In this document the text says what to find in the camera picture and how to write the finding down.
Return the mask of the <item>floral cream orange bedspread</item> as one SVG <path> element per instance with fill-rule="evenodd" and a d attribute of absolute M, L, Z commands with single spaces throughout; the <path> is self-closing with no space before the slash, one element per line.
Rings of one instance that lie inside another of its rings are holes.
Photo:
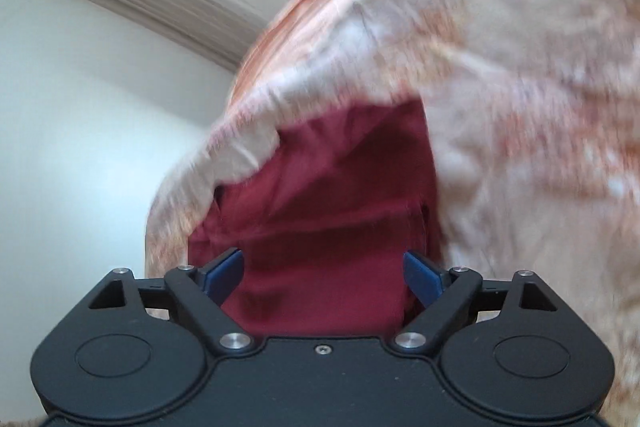
<path fill-rule="evenodd" d="M 413 95 L 445 258 L 544 277 L 614 355 L 605 419 L 637 425 L 639 0 L 293 0 L 158 189 L 146 273 L 186 261 L 215 187 L 262 167 L 281 124 Z"/>

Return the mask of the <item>maroon red small garment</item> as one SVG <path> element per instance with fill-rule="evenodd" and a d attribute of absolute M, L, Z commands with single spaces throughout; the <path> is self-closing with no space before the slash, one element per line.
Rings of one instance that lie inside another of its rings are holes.
<path fill-rule="evenodd" d="M 398 331 L 419 309 L 402 257 L 439 255 L 422 103 L 334 110 L 279 139 L 253 176 L 217 187 L 189 261 L 242 251 L 244 275 L 224 311 L 254 335 Z"/>

